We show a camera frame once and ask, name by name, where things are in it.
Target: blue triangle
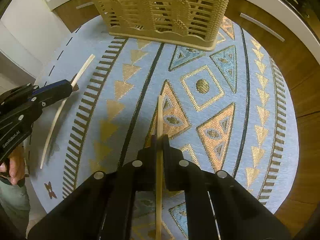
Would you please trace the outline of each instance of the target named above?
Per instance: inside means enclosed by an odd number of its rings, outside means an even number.
[[[210,55],[232,92],[237,92],[237,56],[236,46],[231,45]]]
[[[198,59],[204,55],[205,53],[203,51],[197,49],[176,46],[170,62],[169,71],[176,70],[190,61]]]

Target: blue patterned tablecloth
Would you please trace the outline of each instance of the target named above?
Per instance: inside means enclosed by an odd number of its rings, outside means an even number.
[[[44,168],[43,145],[60,103],[33,127],[29,172],[49,212],[93,172],[136,158],[155,130],[164,95],[164,133],[202,170],[223,169],[271,212],[295,177],[298,133],[288,87],[266,50],[224,18],[214,51],[110,36],[100,16],[66,38],[36,84],[72,78],[90,56],[58,120]],[[139,192],[132,237],[153,239],[154,196]],[[188,237],[183,192],[164,191],[164,239]]]

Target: human hand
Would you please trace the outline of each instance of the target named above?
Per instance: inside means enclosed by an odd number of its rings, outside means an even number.
[[[23,147],[19,145],[9,155],[9,174],[10,178],[7,178],[12,185],[17,185],[18,181],[24,178],[25,175],[25,162],[23,158]],[[4,163],[0,166],[0,172],[6,172],[7,168]]]

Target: woven basket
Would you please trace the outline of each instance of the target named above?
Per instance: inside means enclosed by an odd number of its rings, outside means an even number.
[[[212,50],[229,0],[92,0],[111,35]]]

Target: person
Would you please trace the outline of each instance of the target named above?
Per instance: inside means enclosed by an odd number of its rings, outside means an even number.
[[[9,160],[9,167],[4,163],[0,166],[0,172],[9,170],[10,175],[7,178],[0,173],[0,204],[18,231],[25,236],[29,223],[30,202],[26,185],[21,182],[18,185],[18,182],[25,177],[22,145],[12,151]],[[5,180],[9,180],[12,185],[4,183]]]

